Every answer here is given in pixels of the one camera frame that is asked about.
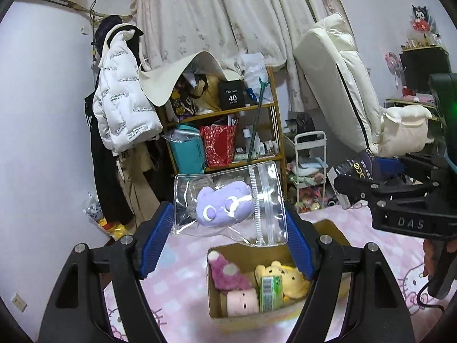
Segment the person's hand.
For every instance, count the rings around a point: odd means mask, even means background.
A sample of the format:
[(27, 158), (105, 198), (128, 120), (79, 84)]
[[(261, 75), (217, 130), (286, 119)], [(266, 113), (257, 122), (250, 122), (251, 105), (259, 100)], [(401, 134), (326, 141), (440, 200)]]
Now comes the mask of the person's hand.
[(432, 241), (430, 239), (424, 240), (424, 269), (422, 273), (423, 277), (434, 275), (436, 264), (439, 258), (440, 248), (443, 245), (446, 245), (446, 249), (449, 253), (454, 253), (457, 249), (457, 240), (453, 239), (447, 242), (446, 244), (444, 242)]

